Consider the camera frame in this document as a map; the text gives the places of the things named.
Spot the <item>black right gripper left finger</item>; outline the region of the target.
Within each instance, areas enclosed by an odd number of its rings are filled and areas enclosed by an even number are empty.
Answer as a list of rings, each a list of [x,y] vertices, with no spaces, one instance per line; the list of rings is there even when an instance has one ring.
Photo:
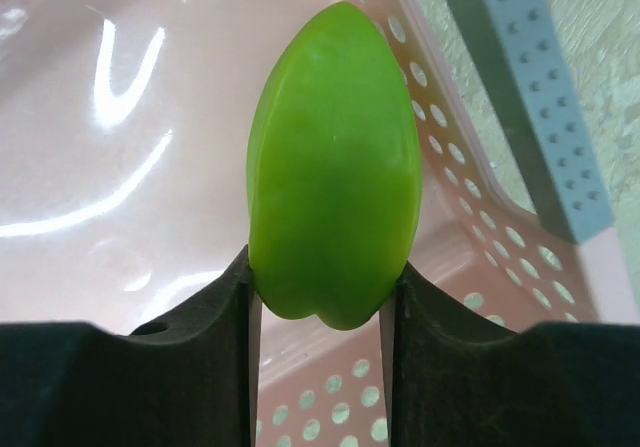
[[[5,446],[251,446],[261,304],[248,254],[128,335],[85,322],[1,328]]]

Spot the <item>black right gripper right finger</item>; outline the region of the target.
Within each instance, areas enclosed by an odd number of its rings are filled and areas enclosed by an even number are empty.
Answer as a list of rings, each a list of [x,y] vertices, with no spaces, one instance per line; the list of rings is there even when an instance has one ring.
[[[406,266],[380,311],[393,446],[635,446],[639,330],[543,322],[513,332]]]

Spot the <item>green starfruit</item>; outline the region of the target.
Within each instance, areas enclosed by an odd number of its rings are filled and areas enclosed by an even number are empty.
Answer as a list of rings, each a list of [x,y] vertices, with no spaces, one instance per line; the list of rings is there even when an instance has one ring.
[[[247,150],[249,263],[277,316],[366,323],[415,238],[422,158],[411,98],[374,22],[314,15],[273,66]]]

